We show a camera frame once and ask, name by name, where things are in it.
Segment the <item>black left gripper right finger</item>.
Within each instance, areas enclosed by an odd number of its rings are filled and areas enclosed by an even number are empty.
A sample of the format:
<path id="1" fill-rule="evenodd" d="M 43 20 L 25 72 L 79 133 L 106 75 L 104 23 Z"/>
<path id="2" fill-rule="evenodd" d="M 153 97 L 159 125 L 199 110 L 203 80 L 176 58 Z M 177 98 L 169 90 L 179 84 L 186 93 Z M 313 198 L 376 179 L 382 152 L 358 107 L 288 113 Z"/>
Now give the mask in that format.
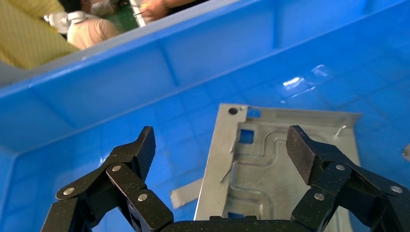
<path id="1" fill-rule="evenodd" d="M 339 207 L 373 232 L 410 229 L 410 192 L 354 164 L 336 146 L 314 141 L 298 125 L 288 129 L 287 153 L 309 186 L 292 212 L 292 221 L 322 232 Z"/>

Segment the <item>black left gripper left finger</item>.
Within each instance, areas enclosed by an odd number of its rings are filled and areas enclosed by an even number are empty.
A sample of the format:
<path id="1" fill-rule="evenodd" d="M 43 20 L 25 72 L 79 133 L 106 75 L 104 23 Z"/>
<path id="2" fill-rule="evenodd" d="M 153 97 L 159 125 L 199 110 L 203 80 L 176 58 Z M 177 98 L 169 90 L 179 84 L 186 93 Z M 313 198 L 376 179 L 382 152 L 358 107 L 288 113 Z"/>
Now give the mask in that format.
<path id="1" fill-rule="evenodd" d="M 171 210 L 145 184 L 155 150 L 154 130 L 145 126 L 136 141 L 115 147 L 100 167 L 62 187 L 41 230 L 90 232 L 114 208 L 136 232 L 172 224 Z"/>

